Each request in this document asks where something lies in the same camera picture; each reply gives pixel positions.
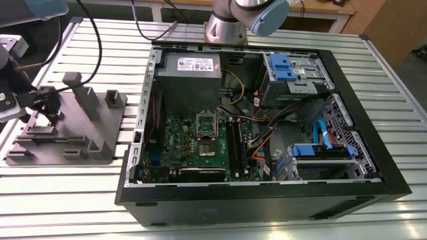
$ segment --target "green circuit board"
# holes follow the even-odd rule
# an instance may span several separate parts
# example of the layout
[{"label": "green circuit board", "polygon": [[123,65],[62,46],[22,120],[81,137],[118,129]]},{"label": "green circuit board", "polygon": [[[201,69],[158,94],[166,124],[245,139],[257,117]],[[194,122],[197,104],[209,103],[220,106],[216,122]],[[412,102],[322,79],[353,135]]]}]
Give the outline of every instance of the green circuit board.
[{"label": "green circuit board", "polygon": [[[209,120],[201,119],[198,128],[210,130]],[[226,171],[226,182],[258,181],[258,166],[249,167],[244,177],[234,177],[229,171],[226,149],[225,120],[217,121],[217,136],[214,140],[196,137],[196,118],[167,118],[165,123],[163,148],[161,153],[161,167],[217,167]],[[253,138],[249,122],[241,122],[245,140]]]}]

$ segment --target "motherboard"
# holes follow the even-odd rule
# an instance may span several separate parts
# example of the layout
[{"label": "motherboard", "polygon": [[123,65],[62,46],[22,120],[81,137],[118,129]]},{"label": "motherboard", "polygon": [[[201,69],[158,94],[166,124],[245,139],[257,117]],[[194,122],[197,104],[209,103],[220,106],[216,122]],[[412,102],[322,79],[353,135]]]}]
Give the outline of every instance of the motherboard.
[{"label": "motherboard", "polygon": [[190,182],[246,182],[260,180],[257,161],[248,162],[245,144],[253,139],[250,123],[238,119],[170,117],[165,121],[159,152],[146,152],[143,168],[147,183],[186,182],[175,176],[190,176]]}]

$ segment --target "wooden desk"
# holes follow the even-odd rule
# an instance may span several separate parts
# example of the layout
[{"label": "wooden desk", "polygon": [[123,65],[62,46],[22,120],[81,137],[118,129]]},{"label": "wooden desk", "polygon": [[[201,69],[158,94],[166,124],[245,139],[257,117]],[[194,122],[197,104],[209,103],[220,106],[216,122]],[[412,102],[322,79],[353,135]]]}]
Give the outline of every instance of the wooden desk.
[{"label": "wooden desk", "polygon": [[[137,0],[141,2],[157,2],[163,3],[163,0]],[[329,1],[320,0],[302,0],[305,5],[305,13],[321,13],[321,14],[342,14],[353,15],[354,8],[346,3],[344,7],[336,6]],[[189,5],[208,5],[212,6],[213,0],[170,0],[173,4],[189,4]],[[292,12],[301,11],[301,3],[290,6]]]},{"label": "wooden desk", "polygon": [[[178,9],[189,10],[212,10],[213,0],[170,0]],[[129,5],[129,0],[82,0],[85,3],[91,4],[109,4],[109,5]],[[149,7],[151,12],[153,22],[162,22],[161,9],[170,8],[163,0],[134,0],[134,5],[138,7]],[[354,8],[346,3],[344,7],[336,6],[329,1],[320,0],[304,0],[304,18],[313,19],[329,19],[333,20],[333,24],[329,28],[329,33],[338,34],[344,28],[344,25],[350,17],[356,13]],[[289,8],[289,17],[298,17],[301,13],[301,4],[293,4]]]}]

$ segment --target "sticker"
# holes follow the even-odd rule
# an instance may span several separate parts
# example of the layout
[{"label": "sticker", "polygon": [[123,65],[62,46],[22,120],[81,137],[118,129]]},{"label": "sticker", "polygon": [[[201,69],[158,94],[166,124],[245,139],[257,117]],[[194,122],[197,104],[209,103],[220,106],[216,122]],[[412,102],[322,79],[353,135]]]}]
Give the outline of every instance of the sticker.
[{"label": "sticker", "polygon": [[269,171],[270,170],[269,170],[269,167],[266,165],[264,165],[262,170],[264,170],[265,174],[269,176]]},{"label": "sticker", "polygon": [[177,71],[213,72],[213,59],[181,57],[177,59]]},{"label": "sticker", "polygon": [[260,99],[257,97],[253,98],[253,105],[254,107],[260,106]]},{"label": "sticker", "polygon": [[280,157],[280,155],[281,155],[281,151],[278,149],[276,149],[272,156]]},{"label": "sticker", "polygon": [[305,74],[305,71],[304,71],[302,68],[294,68],[294,69],[293,69],[293,73],[294,73],[294,74]]}]

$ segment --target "table surface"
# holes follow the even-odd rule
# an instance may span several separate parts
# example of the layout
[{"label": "table surface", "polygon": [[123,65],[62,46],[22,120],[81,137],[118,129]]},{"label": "table surface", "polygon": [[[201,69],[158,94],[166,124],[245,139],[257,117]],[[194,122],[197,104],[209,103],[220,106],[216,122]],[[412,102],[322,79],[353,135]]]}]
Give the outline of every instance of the table surface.
[{"label": "table surface", "polygon": [[[163,0],[135,0],[141,2],[159,2],[163,3]],[[170,0],[174,4],[194,4],[194,5],[212,5],[213,0]],[[356,9],[349,4],[345,3],[342,7],[332,4],[330,1],[321,0],[302,0],[305,6],[306,13],[322,13],[322,14],[342,14],[342,15],[353,15],[356,13]],[[292,12],[301,11],[301,3],[290,5]]]},{"label": "table surface", "polygon": [[[95,92],[117,89],[126,94],[115,160],[103,166],[9,167],[0,161],[0,238],[229,240],[229,239],[425,239],[427,238],[427,126],[425,112],[372,46],[354,35],[280,30],[269,37],[248,32],[248,43],[330,50],[372,120],[386,149],[409,184],[412,194],[378,203],[332,220],[217,224],[209,226],[141,227],[125,209],[113,204],[119,166],[131,129],[143,81],[150,43],[131,21],[95,20],[103,58],[98,74],[86,85]],[[142,22],[154,37],[167,23]],[[202,42],[201,25],[178,24],[165,40]],[[35,86],[62,87],[63,72],[85,79],[97,61],[90,22],[70,23],[51,64],[41,69]],[[0,134],[3,158],[22,130],[9,121]]]}]

